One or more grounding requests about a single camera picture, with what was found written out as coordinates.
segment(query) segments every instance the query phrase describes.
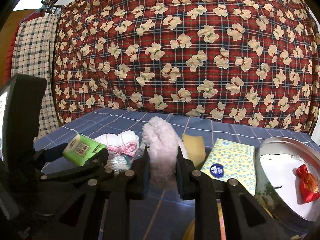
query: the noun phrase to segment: pink fluffy duster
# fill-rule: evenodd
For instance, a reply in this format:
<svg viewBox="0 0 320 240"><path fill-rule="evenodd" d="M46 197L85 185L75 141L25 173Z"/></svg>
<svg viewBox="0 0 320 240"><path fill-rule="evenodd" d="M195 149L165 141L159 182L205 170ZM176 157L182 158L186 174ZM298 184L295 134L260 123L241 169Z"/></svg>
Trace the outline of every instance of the pink fluffy duster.
<svg viewBox="0 0 320 240"><path fill-rule="evenodd" d="M141 144L149 147L151 183L165 189L175 187L178 146L183 157L188 158L181 139L170 123L157 116L151 118L142 130Z"/></svg>

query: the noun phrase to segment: pink ribbon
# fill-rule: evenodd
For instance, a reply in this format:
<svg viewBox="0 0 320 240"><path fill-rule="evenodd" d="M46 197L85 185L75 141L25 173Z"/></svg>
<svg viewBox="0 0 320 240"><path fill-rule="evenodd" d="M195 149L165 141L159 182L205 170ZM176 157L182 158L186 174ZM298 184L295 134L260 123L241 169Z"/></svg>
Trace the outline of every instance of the pink ribbon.
<svg viewBox="0 0 320 240"><path fill-rule="evenodd" d="M137 149L137 142L132 140L124 145L121 145L120 147L107 145L107 148L110 152L113 152L116 155L120 155L121 153L124 153L131 157L134 157L135 150Z"/></svg>

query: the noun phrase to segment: white paper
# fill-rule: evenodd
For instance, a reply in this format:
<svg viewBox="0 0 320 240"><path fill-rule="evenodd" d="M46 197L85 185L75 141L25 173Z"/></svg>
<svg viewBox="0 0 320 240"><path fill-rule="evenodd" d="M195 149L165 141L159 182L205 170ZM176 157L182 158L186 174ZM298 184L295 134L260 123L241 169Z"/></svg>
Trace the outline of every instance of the white paper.
<svg viewBox="0 0 320 240"><path fill-rule="evenodd" d="M260 157L263 170L271 185L277 188L276 192L282 200L298 215L309 221L316 221L320 214L320 199L303 203L296 169L305 162L289 154L270 155ZM306 163L308 172L316 174L315 170Z"/></svg>
<svg viewBox="0 0 320 240"><path fill-rule="evenodd" d="M2 153L2 138L3 138L3 121L4 121L4 110L7 103L7 97L10 90L10 85L6 88L4 93L0 96L0 159L3 161Z"/></svg>

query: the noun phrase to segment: yellow sponge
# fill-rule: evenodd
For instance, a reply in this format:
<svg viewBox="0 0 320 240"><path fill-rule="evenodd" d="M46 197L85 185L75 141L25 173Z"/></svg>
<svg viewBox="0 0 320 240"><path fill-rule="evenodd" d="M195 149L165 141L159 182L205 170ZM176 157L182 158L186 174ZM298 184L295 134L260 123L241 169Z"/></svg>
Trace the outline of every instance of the yellow sponge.
<svg viewBox="0 0 320 240"><path fill-rule="evenodd" d="M182 135L183 144L186 147L188 157L192 160L195 168L200 170L205 160L204 141L202 136Z"/></svg>

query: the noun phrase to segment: tissue box logo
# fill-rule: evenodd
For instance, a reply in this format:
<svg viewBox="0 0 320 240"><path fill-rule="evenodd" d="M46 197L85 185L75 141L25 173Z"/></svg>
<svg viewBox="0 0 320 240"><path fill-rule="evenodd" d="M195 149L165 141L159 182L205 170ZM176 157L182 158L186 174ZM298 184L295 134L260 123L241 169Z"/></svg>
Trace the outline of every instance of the tissue box logo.
<svg viewBox="0 0 320 240"><path fill-rule="evenodd" d="M211 165L210 167L210 173L212 176L216 177L216 178L222 178L224 175L223 172L223 166L219 163L215 163L213 165Z"/></svg>
<svg viewBox="0 0 320 240"><path fill-rule="evenodd" d="M89 149L90 149L89 145L80 143L77 149L75 149L75 153L79 154L80 156L84 156Z"/></svg>

